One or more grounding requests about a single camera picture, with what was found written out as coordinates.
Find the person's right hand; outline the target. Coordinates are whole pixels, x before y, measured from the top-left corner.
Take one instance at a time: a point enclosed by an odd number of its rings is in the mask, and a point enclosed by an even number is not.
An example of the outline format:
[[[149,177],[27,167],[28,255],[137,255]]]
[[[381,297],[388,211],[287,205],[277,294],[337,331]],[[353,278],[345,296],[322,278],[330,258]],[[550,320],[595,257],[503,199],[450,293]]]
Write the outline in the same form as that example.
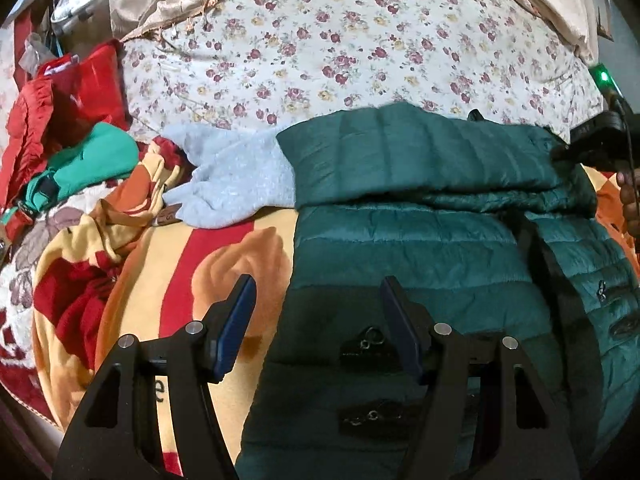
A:
[[[639,170],[619,171],[616,174],[616,181],[620,187],[620,201],[623,205],[627,232],[638,240],[640,237]]]

